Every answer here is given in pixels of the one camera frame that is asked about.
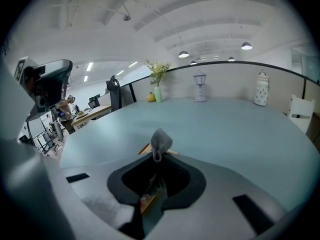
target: table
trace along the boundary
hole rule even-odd
[[[316,184],[320,156],[308,137],[271,105],[237,99],[135,102],[70,135],[60,166],[136,156],[157,128],[172,137],[172,150],[242,174],[288,211]]]
[[[78,119],[78,116],[76,116],[72,123],[71,126],[73,126],[73,128],[78,131],[79,129],[81,129],[83,126],[87,125],[87,123],[93,119],[96,118],[98,116],[104,116],[106,115],[109,110],[111,109],[111,105],[107,105],[107,106],[97,106],[95,108],[93,108],[91,111],[86,112],[84,111],[84,113],[87,115],[80,117]]]

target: ceiling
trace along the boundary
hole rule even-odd
[[[23,56],[39,64],[69,59],[69,82],[81,85],[85,75],[88,83],[120,70],[119,78],[125,77],[146,59],[172,67],[199,57],[250,60],[306,37],[283,0],[34,0],[8,35],[5,62],[13,67]],[[241,50],[244,42],[254,49]],[[182,50],[190,56],[178,58]],[[89,62],[94,64],[86,72]]]

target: ceiling light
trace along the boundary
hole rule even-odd
[[[137,64],[137,63],[138,63],[138,61],[136,61],[136,62],[134,62],[134,63],[131,63],[131,64],[129,65],[129,68],[132,67],[134,64]]]
[[[90,62],[90,63],[88,64],[88,67],[86,68],[86,71],[90,71],[90,69],[91,69],[91,67],[92,67],[93,64],[94,64],[93,62]]]
[[[179,53],[179,58],[186,58],[188,56],[189,56],[189,53],[185,50],[183,50]]]
[[[244,42],[241,46],[241,49],[242,50],[250,50],[250,49],[252,49],[252,45],[248,42]]]
[[[116,74],[117,76],[119,76],[124,70],[121,70],[118,74]]]

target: wooden desk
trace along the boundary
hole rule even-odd
[[[61,168],[136,158],[157,128],[180,156],[223,166],[267,191],[290,211],[309,198],[320,156],[309,138],[272,105],[238,99],[135,102],[71,134]]]
[[[98,116],[105,116],[106,114],[108,114],[109,110],[111,109],[111,105],[107,105],[107,106],[97,106],[95,108],[93,108],[91,111],[89,112],[84,112],[85,114],[88,113],[87,115],[78,118],[78,116],[76,116],[72,123],[71,126],[73,126],[73,128],[78,131],[79,129],[81,129],[82,127],[84,127],[85,125],[88,124],[88,122],[93,119],[96,118]]]

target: black rubber pad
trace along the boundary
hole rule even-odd
[[[69,183],[72,183],[72,182],[81,181],[81,180],[89,178],[89,177],[90,176],[88,174],[86,174],[86,173],[80,173],[80,174],[77,174],[77,175],[66,177],[66,180]]]
[[[246,194],[232,199],[258,235],[274,225],[270,218]]]

